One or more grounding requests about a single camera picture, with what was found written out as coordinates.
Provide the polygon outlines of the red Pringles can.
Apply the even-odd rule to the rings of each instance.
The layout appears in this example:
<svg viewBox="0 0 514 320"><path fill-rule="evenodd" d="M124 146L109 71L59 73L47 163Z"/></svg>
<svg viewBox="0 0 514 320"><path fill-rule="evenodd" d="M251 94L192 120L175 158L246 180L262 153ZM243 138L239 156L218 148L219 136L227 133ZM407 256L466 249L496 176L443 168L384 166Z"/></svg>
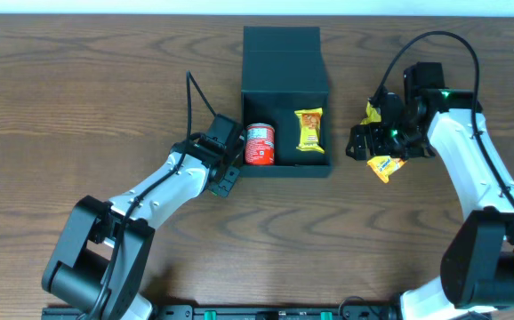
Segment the red Pringles can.
<svg viewBox="0 0 514 320"><path fill-rule="evenodd" d="M275 162L275 130L269 124L247 127L245 162L249 165L273 165Z"/></svg>

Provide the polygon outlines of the yellow orange snack packet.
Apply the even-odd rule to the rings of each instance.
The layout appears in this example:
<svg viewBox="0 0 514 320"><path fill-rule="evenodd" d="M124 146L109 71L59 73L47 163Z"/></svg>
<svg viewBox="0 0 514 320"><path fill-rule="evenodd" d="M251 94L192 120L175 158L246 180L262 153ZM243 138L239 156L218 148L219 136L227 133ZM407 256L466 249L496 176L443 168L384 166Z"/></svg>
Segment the yellow orange snack packet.
<svg viewBox="0 0 514 320"><path fill-rule="evenodd" d="M300 126L300 137L296 148L303 152L311 151L324 154L325 151L320 145L320 127L323 109L301 109L296 110L294 114Z"/></svg>

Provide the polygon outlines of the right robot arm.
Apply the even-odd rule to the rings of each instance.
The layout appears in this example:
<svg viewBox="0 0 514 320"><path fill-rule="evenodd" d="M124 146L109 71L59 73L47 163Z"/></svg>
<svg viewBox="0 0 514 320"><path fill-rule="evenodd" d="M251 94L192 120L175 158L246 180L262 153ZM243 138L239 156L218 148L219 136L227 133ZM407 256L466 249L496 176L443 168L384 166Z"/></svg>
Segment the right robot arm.
<svg viewBox="0 0 514 320"><path fill-rule="evenodd" d="M405 95L371 99L379 119L350 131L347 156L390 161L440 156L462 207L463 224L440 274L402 293L399 319L457 319L514 307L514 179L488 136L473 93L446 87L438 62L404 72Z"/></svg>

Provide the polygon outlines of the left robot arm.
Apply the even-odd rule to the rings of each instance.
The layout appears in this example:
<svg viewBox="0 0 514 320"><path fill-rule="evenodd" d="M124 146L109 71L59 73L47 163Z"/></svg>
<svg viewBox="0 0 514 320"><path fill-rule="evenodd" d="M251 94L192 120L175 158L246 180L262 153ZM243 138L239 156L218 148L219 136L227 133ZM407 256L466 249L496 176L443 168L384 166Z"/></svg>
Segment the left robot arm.
<svg viewBox="0 0 514 320"><path fill-rule="evenodd" d="M157 308L140 295L154 234L183 204L235 184L245 128L217 115L207 132L189 133L165 163L108 201L85 196L74 206L43 274L45 291L68 303L44 319L140 319Z"/></svg>

